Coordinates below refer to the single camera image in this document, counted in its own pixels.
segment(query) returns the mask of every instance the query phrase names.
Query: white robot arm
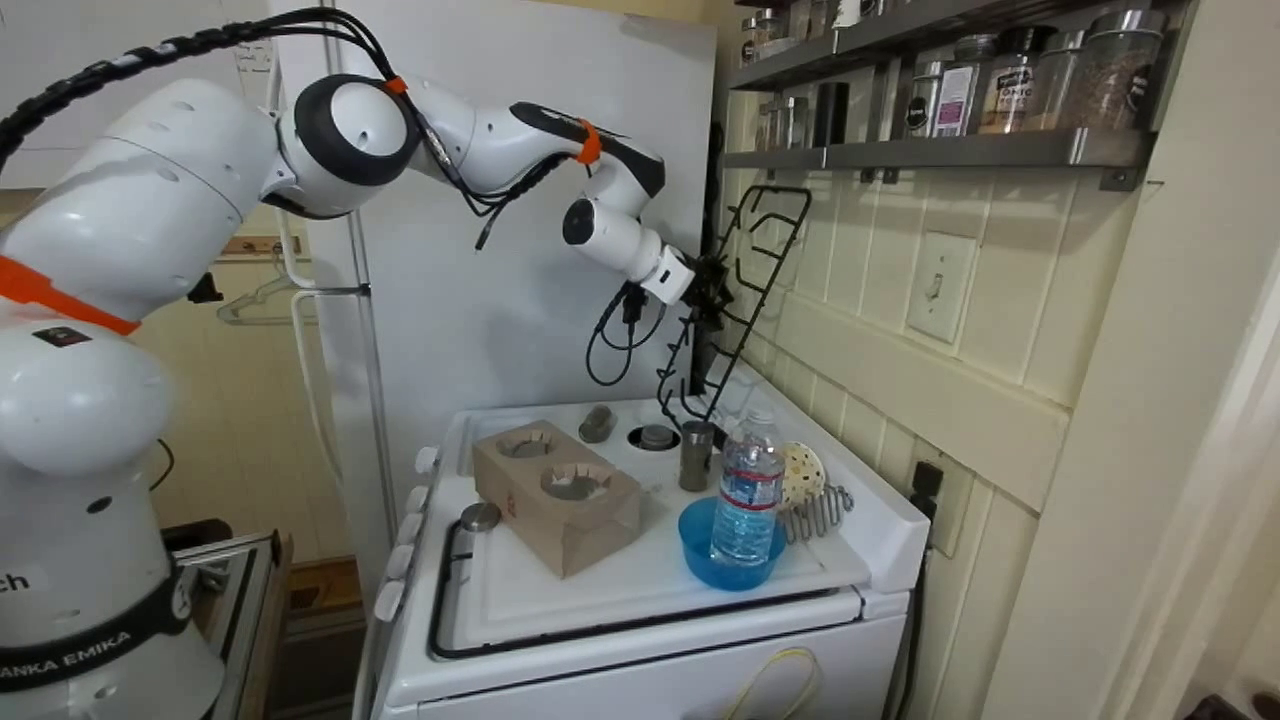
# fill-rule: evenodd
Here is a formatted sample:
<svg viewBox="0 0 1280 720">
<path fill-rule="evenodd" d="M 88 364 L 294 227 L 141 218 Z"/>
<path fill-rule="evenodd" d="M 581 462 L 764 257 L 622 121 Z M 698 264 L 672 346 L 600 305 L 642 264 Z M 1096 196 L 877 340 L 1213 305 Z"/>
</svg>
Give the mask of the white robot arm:
<svg viewBox="0 0 1280 720">
<path fill-rule="evenodd" d="M 440 88 L 421 88 L 406 105 L 390 83 L 330 77 L 300 91 L 283 121 L 279 156 L 297 181 L 267 187 L 267 196 L 308 218 L 354 212 L 406 160 L 464 183 L 484 204 L 562 160 L 575 160 L 593 170 L 593 187 L 568 209 L 566 241 L 662 305 L 675 305 L 694 284 L 683 257 L 635 220 L 664 187 L 664 160 L 543 105 L 468 110 Z"/>
<path fill-rule="evenodd" d="M 330 77 L 279 121 L 203 79 L 124 111 L 0 245 L 0 717 L 212 706 L 222 663 L 187 624 L 144 475 L 172 387 L 124 336 L 187 298 L 262 199 L 346 218 L 421 170 L 503 204 L 566 156 L 593 170 L 566 241 L 675 305 L 694 268 L 635 220 L 664 166 L 552 110 L 472 111 Z"/>
</svg>

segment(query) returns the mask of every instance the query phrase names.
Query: orange ring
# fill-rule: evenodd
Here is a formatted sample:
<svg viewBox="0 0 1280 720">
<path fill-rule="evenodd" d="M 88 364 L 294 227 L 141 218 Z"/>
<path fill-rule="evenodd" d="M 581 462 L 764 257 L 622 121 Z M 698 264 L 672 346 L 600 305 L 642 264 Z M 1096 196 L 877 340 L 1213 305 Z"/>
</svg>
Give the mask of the orange ring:
<svg viewBox="0 0 1280 720">
<path fill-rule="evenodd" d="M 390 77 L 386 88 L 390 88 L 392 96 L 407 96 L 406 77 Z"/>
<path fill-rule="evenodd" d="M 586 170 L 593 170 L 600 156 L 606 156 L 606 138 L 600 138 L 600 130 L 597 125 L 586 125 L 586 149 L 573 156 L 573 160 L 581 160 Z"/>
</svg>

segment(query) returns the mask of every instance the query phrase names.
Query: black cable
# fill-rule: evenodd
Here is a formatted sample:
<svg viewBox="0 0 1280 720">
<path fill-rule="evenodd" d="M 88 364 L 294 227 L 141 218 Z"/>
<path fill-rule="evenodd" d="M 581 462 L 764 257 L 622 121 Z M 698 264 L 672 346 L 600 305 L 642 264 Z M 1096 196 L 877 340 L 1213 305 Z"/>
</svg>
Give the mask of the black cable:
<svg viewBox="0 0 1280 720">
<path fill-rule="evenodd" d="M 267 37 L 349 39 L 349 44 L 364 49 L 368 62 L 386 77 L 395 77 L 386 49 L 377 44 L 377 37 L 356 15 L 349 15 L 341 10 L 303 10 L 303 14 L 267 15 L 267 22 L 201 30 L 194 37 L 168 37 L 152 49 L 130 49 L 115 62 L 97 62 L 97 64 L 80 68 L 78 77 L 64 77 L 64 79 L 47 83 L 43 91 L 28 96 L 24 105 L 17 105 L 17 111 L 7 111 L 0 121 L 0 170 L 47 115 L 64 111 L 68 105 L 78 105 L 110 83 L 132 79 L 150 68 L 163 68 L 163 64 L 175 64 L 187 57 L 209 57 L 209 51 L 267 39 Z"/>
<path fill-rule="evenodd" d="M 939 495 L 944 474 L 938 463 L 915 463 L 912 474 L 912 504 L 921 509 L 921 515 L 938 515 L 938 495 Z M 898 657 L 898 681 L 885 698 L 885 720 L 903 720 L 912 707 L 912 691 L 915 691 L 915 663 L 921 663 L 921 641 L 926 641 L 926 597 L 930 597 L 930 554 L 921 561 L 921 575 L 915 575 L 915 591 L 910 605 L 910 636 L 903 636 L 903 654 Z"/>
<path fill-rule="evenodd" d="M 608 336 L 608 322 L 617 317 L 617 308 L 625 308 L 629 340 L 614 340 Z M 635 340 L 642 308 L 645 308 L 645 288 L 642 284 L 622 284 L 617 298 L 606 305 L 606 312 L 600 312 L 600 322 L 597 322 L 597 327 L 590 336 L 590 349 L 586 349 L 586 370 L 590 370 L 593 386 L 617 387 L 633 372 L 635 354 L 657 336 L 657 327 L 669 317 L 669 308 L 662 308 L 657 322 L 648 325 L 648 331 Z M 600 377 L 597 372 L 597 346 L 606 346 L 606 349 L 625 357 L 625 370 L 617 377 Z"/>
<path fill-rule="evenodd" d="M 0 170 L 7 166 L 7 156 L 57 111 L 64 111 L 68 105 L 115 83 L 115 79 L 132 79 L 150 68 L 163 68 L 187 57 L 203 57 L 216 49 L 238 49 L 238 44 L 252 44 L 252 39 L 267 39 L 267 37 L 330 37 L 330 39 L 346 39 L 364 49 L 364 57 L 377 64 L 377 74 L 386 79 L 399 79 L 399 74 L 392 68 L 386 44 L 372 37 L 372 30 L 360 15 L 349 15 L 341 10 L 297 10 L 297 14 L 279 14 L 279 15 L 264 15 L 264 22 L 242 22 L 242 24 L 222 24 L 222 30 L 201 30 L 194 37 L 168 37 L 152 49 L 130 49 L 120 51 L 120 62 L 101 62 L 80 68 L 78 77 L 64 77 L 57 83 L 47 83 L 39 96 L 28 96 L 13 115 L 0 121 Z M 568 154 L 558 154 L 540 166 L 531 166 L 524 176 L 513 181 L 513 187 L 495 191 L 495 196 L 481 196 L 472 191 L 456 170 L 440 156 L 440 139 L 431 138 L 429 121 L 413 110 L 413 101 L 399 91 L 399 101 L 407 105 L 407 115 L 415 125 L 415 138 L 424 143 L 424 154 L 431 156 L 431 166 L 440 170 L 440 176 L 464 196 L 464 204 L 484 218 L 484 227 L 475 235 L 475 250 L 484 250 L 493 223 L 500 220 L 500 212 L 519 199 L 530 187 L 535 187 L 562 160 L 568 160 Z"/>
<path fill-rule="evenodd" d="M 160 449 L 163 449 L 163 474 L 152 480 L 152 487 L 150 492 L 156 492 L 160 484 L 168 484 L 168 475 L 172 475 L 172 467 L 175 467 L 175 453 L 172 453 L 172 444 L 160 436 L 156 440 Z"/>
</svg>

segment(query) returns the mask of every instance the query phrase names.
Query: white refrigerator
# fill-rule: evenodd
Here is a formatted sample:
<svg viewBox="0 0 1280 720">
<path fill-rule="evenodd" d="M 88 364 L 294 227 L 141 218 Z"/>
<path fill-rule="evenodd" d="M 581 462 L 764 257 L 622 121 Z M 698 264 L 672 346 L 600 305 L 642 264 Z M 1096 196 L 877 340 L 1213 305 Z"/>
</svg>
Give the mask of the white refrigerator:
<svg viewBox="0 0 1280 720">
<path fill-rule="evenodd" d="M 712 30 L 562 10 L 543 0 L 341 0 L 407 83 L 440 83 L 468 105 L 535 101 L 645 139 L 669 160 L 645 220 L 698 253 L 712 130 Z M 283 39 L 283 101 L 308 79 L 360 68 L 356 49 Z M 429 176 L 406 176 L 354 220 L 308 223 L 322 354 L 308 377 L 334 444 L 337 484 L 377 591 L 399 504 L 431 467 L 464 407 L 652 395 L 682 308 L 635 354 L 625 386 L 586 372 L 590 331 L 622 276 L 562 241 L 586 191 L 575 166 L 513 204 L 487 250 L 481 220 Z"/>
</svg>

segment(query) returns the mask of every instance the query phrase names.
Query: wire rack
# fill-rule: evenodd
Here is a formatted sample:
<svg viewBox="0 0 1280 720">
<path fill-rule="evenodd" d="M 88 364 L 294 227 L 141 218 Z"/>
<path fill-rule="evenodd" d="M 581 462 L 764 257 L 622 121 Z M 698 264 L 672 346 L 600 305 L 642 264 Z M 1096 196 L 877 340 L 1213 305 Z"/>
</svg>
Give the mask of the wire rack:
<svg viewBox="0 0 1280 720">
<path fill-rule="evenodd" d="M 734 262 L 734 288 L 750 298 L 750 312 L 717 308 L 682 317 L 682 331 L 669 346 L 669 364 L 662 370 L 657 386 L 657 399 L 672 428 L 683 428 L 694 420 L 708 423 L 717 415 L 724 386 L 743 357 L 754 327 L 806 233 L 810 209 L 812 191 L 797 183 L 754 183 L 727 209 L 727 223 L 717 235 L 712 257 L 720 264 Z M 750 282 L 750 253 L 769 268 L 764 282 Z M 701 377 L 701 386 L 682 377 L 683 357 L 694 357 L 694 377 Z"/>
</svg>

